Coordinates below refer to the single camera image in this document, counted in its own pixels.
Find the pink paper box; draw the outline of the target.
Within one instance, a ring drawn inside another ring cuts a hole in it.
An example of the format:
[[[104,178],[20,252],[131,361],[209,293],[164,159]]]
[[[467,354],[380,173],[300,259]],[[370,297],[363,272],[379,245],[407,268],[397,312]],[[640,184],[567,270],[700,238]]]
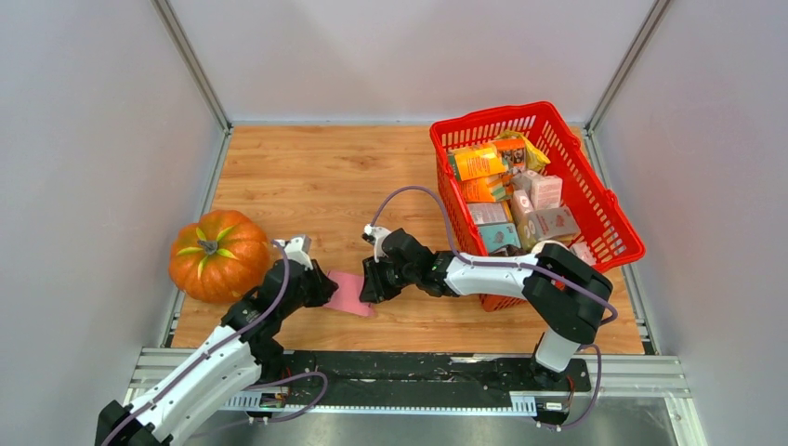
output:
[[[328,278],[338,285],[330,300],[323,305],[329,308],[363,318],[370,318],[375,311],[370,303],[360,301],[364,278],[360,275],[332,270]]]

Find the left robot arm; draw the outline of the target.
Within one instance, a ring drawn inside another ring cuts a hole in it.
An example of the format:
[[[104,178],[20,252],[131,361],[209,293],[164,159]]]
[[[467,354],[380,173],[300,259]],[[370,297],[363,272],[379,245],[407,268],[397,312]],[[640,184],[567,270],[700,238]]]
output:
[[[297,380],[286,375],[274,337],[288,316],[327,304],[338,289],[315,260],[276,261],[173,372],[135,400],[101,410],[96,444],[181,445],[239,392]]]

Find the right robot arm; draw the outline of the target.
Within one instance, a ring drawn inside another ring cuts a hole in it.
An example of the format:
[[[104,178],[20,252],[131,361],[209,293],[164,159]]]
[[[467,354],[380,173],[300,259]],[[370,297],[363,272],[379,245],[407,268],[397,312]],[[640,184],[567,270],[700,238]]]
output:
[[[435,297],[499,295],[528,302],[547,325],[530,363],[533,383],[544,389],[566,378],[574,353],[617,315],[611,282],[556,243],[537,254],[496,257],[431,251],[402,229],[368,225],[362,238],[374,248],[362,262],[364,303],[388,301],[409,286]]]

